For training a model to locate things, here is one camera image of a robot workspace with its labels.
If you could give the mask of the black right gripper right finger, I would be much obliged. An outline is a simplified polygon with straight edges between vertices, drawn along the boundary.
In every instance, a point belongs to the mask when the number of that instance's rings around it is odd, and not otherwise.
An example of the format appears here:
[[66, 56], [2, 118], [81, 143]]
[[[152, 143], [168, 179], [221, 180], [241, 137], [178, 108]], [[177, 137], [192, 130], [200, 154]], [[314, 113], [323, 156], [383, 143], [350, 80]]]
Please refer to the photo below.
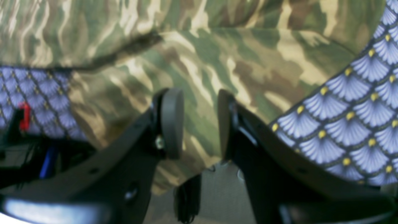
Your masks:
[[384, 224], [390, 196], [347, 182], [290, 149], [233, 94], [218, 93], [220, 147], [243, 172], [258, 224]]

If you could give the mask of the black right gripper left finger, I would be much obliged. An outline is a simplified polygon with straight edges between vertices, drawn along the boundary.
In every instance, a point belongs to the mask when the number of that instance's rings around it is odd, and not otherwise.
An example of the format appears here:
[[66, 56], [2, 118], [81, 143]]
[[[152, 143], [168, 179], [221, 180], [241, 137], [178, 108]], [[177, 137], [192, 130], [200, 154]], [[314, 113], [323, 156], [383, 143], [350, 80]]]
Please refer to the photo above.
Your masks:
[[53, 176], [60, 149], [40, 139], [30, 160], [1, 168], [2, 224], [141, 224], [155, 168], [182, 152], [184, 96], [163, 89], [150, 107], [106, 149]]

